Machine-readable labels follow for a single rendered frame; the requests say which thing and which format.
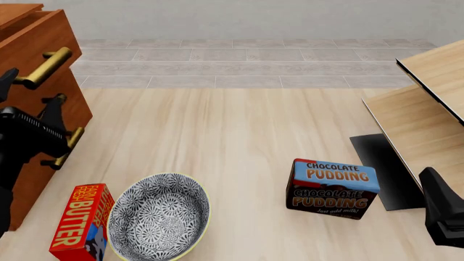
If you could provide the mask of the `red butter box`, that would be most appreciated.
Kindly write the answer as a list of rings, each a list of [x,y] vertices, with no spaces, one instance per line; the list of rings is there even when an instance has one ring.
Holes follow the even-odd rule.
[[[49,252],[59,261],[103,261],[107,221],[115,201],[106,184],[85,184],[72,191]]]

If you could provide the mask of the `wooden cabinet drawer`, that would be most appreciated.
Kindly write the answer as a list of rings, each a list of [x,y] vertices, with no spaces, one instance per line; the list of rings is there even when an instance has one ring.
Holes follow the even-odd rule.
[[[41,160],[50,160],[45,154],[37,154],[23,165],[13,188],[11,223],[9,231],[16,231],[23,223],[32,206],[55,174],[50,167],[41,166]]]
[[[45,154],[44,165],[61,165],[92,118],[77,80],[67,71],[50,85],[16,94],[16,75],[10,72],[0,84],[0,156],[26,163]]]

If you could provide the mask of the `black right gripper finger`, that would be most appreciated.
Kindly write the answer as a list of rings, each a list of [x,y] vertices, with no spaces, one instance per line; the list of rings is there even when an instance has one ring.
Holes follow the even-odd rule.
[[[464,225],[464,199],[432,167],[419,174],[426,202],[426,225]]]

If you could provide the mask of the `black and white patterned bowl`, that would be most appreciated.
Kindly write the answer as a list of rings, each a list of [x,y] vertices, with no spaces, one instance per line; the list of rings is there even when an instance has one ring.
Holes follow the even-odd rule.
[[[210,198],[195,179],[157,173],[135,182],[114,203],[108,242],[122,261],[178,261],[210,224]]]

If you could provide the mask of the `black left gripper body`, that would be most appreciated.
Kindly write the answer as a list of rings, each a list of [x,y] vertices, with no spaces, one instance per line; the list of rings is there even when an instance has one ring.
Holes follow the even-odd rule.
[[[25,159],[37,154],[60,158],[70,152],[65,132],[16,107],[0,109],[0,149]]]

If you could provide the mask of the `pale wooden shelf rack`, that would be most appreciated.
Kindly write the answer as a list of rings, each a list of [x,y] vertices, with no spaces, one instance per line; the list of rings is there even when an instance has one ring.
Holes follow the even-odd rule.
[[[397,65],[414,83],[363,99],[381,132],[350,139],[376,170],[381,203],[388,211],[422,208],[427,167],[464,197],[464,39]]]

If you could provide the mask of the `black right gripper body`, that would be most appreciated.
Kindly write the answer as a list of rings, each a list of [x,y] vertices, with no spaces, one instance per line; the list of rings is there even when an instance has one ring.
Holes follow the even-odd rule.
[[[464,220],[426,220],[425,224],[435,245],[464,249]]]

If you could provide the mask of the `chocolate pudding box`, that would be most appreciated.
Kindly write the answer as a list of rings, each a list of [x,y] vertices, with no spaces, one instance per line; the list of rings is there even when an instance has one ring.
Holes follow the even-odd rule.
[[[296,158],[286,208],[359,220],[380,192],[375,169]]]

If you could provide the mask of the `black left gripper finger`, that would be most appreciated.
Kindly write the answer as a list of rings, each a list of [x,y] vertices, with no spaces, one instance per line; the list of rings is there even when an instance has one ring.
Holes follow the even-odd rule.
[[[19,70],[13,67],[0,76],[0,102],[5,102],[7,100],[11,85],[18,76],[18,73]]]
[[[40,122],[39,130],[44,133],[67,134],[67,130],[62,117],[62,105],[58,102],[44,104],[45,107],[38,115]]]

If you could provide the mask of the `wooden cabinet with drawers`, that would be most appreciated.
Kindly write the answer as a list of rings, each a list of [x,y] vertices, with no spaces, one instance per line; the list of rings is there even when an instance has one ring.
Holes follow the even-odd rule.
[[[0,4],[0,30],[33,12],[43,11],[43,7],[43,4]]]

